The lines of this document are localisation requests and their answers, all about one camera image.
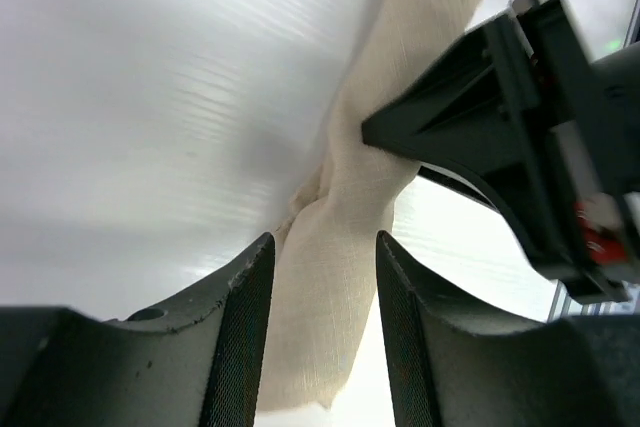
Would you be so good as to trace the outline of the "beige cloth napkin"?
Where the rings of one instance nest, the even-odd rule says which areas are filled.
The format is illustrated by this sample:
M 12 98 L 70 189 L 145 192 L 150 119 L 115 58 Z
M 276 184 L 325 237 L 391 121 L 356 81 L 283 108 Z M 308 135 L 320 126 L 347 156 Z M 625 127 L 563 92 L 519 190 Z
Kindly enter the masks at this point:
M 384 0 L 333 102 L 323 162 L 276 229 L 259 412 L 329 407 L 346 384 L 376 291 L 375 244 L 419 165 L 363 143 L 465 30 L 482 0 Z

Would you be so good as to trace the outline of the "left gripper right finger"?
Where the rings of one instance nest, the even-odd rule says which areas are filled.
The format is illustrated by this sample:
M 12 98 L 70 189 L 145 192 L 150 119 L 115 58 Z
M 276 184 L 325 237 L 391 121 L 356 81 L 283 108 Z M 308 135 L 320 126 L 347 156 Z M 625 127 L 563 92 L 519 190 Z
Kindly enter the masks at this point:
M 389 233 L 376 278 L 398 426 L 550 426 L 543 325 L 423 266 Z

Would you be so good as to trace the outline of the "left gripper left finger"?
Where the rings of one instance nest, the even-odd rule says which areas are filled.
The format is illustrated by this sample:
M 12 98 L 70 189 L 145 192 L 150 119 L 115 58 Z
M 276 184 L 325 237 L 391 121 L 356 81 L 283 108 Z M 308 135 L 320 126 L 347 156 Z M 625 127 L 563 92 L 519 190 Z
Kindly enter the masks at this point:
M 274 256 L 264 234 L 173 296 L 103 323 L 90 425 L 253 425 Z

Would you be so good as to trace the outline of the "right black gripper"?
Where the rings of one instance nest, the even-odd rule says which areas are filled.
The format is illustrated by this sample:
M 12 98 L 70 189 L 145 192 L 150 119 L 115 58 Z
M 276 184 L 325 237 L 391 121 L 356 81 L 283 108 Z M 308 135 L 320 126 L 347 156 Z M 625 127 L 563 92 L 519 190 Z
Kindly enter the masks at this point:
M 509 15 L 456 40 L 363 122 L 363 141 L 500 213 L 569 299 L 627 303 L 639 288 L 639 48 L 591 61 L 564 0 L 511 0 Z

